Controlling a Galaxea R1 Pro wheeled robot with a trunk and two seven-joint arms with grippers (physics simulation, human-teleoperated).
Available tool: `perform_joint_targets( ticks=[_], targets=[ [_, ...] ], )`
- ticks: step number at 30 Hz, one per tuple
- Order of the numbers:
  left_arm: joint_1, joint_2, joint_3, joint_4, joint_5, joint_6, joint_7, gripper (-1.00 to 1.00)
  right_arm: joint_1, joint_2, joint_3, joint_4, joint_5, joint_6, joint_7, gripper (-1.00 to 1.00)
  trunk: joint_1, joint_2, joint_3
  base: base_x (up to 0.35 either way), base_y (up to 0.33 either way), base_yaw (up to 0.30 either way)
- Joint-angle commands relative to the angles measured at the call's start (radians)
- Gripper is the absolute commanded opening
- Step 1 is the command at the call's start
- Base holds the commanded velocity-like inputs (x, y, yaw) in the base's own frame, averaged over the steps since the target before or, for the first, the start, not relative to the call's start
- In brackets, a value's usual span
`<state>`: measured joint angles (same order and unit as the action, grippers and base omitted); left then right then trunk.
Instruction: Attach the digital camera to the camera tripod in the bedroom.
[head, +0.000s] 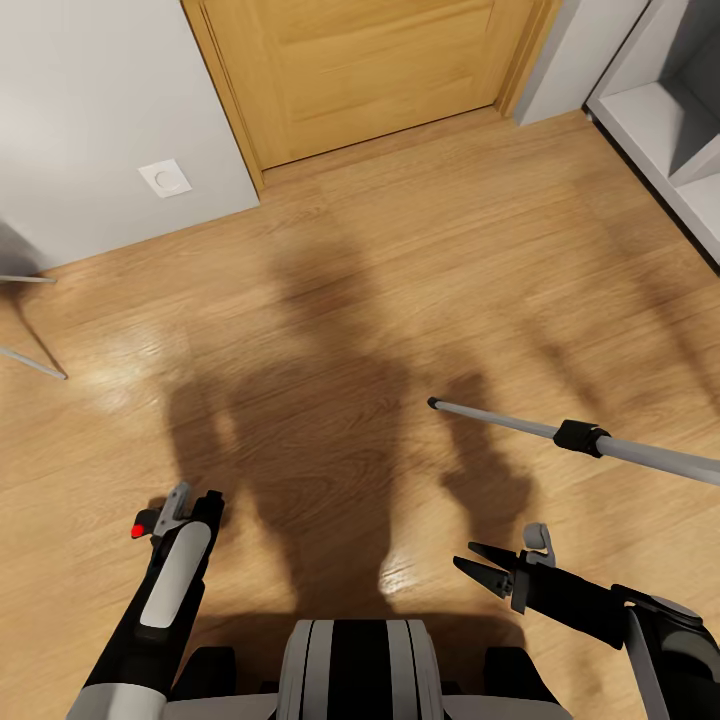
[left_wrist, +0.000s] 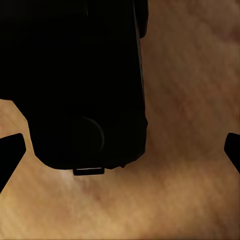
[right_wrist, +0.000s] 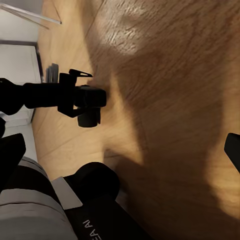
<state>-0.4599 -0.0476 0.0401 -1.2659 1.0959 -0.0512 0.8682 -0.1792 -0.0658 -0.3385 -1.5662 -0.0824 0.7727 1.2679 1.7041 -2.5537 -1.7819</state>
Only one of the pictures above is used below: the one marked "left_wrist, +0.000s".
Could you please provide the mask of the digital camera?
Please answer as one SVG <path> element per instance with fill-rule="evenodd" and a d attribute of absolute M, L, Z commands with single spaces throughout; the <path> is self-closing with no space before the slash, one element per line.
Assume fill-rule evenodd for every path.
<path fill-rule="evenodd" d="M 43 164 L 98 175 L 145 153 L 148 19 L 148 0 L 0 0 L 0 100 Z"/>

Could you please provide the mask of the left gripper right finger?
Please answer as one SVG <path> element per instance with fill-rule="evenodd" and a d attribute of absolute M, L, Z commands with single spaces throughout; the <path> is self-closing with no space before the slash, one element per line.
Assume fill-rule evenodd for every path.
<path fill-rule="evenodd" d="M 240 173 L 240 135 L 235 133 L 228 133 L 224 151 Z"/>

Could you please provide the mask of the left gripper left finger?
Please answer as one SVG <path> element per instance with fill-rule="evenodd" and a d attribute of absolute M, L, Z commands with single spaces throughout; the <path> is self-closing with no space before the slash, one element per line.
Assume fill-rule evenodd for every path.
<path fill-rule="evenodd" d="M 21 133 L 0 138 L 0 193 L 25 153 L 26 145 Z"/>

